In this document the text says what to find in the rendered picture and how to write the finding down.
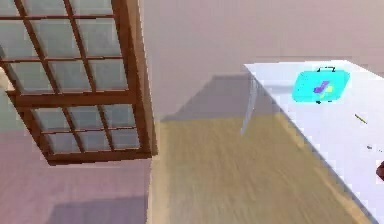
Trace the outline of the brown framed glass window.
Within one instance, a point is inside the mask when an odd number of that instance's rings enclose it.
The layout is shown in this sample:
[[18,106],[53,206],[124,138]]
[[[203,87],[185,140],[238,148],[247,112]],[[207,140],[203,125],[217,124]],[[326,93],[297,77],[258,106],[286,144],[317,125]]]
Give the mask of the brown framed glass window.
[[157,152],[139,0],[0,0],[0,86],[51,165]]

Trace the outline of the white table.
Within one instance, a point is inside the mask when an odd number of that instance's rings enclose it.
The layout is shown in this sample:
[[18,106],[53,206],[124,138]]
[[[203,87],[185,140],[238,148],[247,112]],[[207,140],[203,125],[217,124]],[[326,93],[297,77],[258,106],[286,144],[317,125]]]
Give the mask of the white table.
[[[298,75],[326,66],[350,73],[342,96],[321,104],[295,102],[292,90]],[[246,115],[252,115],[256,96],[267,93],[370,221],[384,224],[384,181],[376,174],[384,161],[384,78],[347,60],[254,63],[246,68],[251,77]]]

